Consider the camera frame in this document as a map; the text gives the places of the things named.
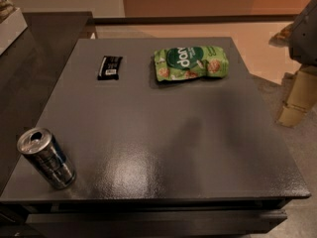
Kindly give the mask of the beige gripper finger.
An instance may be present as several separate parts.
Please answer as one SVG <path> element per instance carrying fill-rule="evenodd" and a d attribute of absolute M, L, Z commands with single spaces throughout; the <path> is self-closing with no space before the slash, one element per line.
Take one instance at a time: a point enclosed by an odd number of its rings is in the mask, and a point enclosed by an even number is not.
<path fill-rule="evenodd" d="M 317 66 L 302 65 L 292 78 L 287 98 L 277 117 L 284 127 L 297 126 L 317 103 Z"/>

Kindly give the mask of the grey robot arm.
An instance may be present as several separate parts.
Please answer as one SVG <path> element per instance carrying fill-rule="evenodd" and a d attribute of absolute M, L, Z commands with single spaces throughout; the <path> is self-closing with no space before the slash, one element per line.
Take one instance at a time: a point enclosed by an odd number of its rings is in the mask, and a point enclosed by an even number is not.
<path fill-rule="evenodd" d="M 301 67 L 292 78 L 277 122 L 295 127 L 317 103 L 317 0 L 311 0 L 295 18 L 289 55 Z"/>

